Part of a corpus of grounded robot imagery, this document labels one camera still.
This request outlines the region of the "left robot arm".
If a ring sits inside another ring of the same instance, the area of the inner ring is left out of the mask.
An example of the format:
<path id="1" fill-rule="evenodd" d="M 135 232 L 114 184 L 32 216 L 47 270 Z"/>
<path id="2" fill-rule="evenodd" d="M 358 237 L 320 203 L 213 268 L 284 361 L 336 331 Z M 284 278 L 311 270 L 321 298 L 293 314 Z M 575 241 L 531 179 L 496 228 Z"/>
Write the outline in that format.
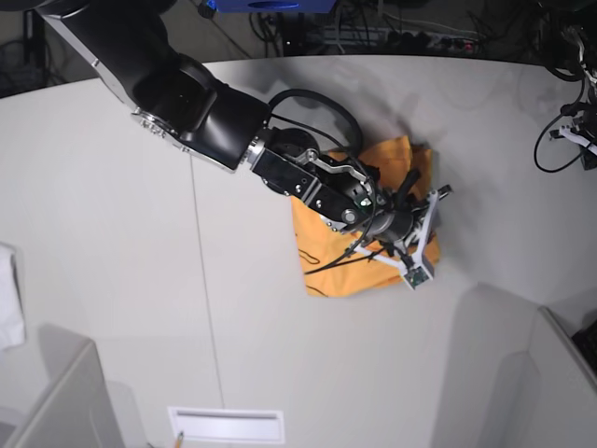
<path id="1" fill-rule="evenodd" d="M 596 3 L 541 1 L 548 18 L 542 50 L 543 65 L 581 90 L 542 132 L 551 140 L 565 139 L 578 147 L 573 161 L 586 171 L 596 169 Z"/>

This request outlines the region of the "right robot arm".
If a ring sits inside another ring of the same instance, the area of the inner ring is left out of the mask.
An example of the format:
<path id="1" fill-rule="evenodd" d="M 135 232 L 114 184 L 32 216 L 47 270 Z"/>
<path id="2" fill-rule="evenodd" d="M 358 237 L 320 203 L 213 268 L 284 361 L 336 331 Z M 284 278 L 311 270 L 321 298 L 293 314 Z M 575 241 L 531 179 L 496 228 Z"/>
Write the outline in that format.
<path id="1" fill-rule="evenodd" d="M 231 171 L 249 163 L 270 189 L 296 197 L 335 231 L 360 232 L 363 242 L 402 250 L 427 242 L 432 207 L 411 192 L 419 172 L 385 188 L 380 171 L 358 160 L 364 145 L 354 116 L 330 98 L 287 90 L 265 102 L 232 88 L 172 48 L 152 1 L 39 1 L 34 8 L 141 125 L 174 146 Z M 273 109 L 293 97 L 344 118 L 351 131 L 344 161 L 321 152 L 314 128 L 271 127 Z"/>

